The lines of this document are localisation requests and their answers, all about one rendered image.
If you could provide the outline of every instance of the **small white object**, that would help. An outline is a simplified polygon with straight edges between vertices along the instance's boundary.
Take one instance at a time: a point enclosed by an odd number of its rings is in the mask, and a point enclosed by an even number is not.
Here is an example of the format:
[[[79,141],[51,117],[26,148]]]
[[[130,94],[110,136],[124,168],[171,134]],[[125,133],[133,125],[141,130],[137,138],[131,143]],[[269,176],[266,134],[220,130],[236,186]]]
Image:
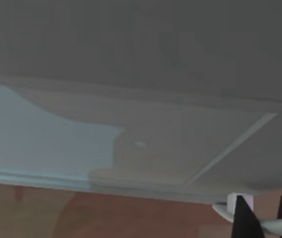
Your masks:
[[[228,195],[228,197],[227,197],[227,211],[230,214],[235,213],[237,196],[243,196],[243,198],[245,199],[245,201],[249,205],[250,209],[252,211],[254,211],[254,196],[253,195],[249,195],[249,194],[245,194],[245,193],[235,193],[234,192],[234,193],[231,193],[230,195]]]

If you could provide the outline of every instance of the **brown floor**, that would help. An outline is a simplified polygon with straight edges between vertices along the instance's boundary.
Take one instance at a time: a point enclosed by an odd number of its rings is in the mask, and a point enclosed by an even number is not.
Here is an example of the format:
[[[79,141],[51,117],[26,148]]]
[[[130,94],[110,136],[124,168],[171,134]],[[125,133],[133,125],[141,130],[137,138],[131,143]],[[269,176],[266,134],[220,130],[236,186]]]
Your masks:
[[[275,218],[282,189],[255,198]],[[230,238],[211,206],[0,185],[0,238]]]

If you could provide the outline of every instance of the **white block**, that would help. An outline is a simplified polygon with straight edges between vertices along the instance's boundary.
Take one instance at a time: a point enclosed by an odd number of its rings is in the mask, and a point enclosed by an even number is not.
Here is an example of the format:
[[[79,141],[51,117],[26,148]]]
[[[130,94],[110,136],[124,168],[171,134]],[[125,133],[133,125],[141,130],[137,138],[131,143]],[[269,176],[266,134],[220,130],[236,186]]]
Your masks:
[[[243,196],[251,210],[254,210],[254,196],[245,193],[231,193],[227,197],[227,211],[231,214],[235,213],[237,196]]]

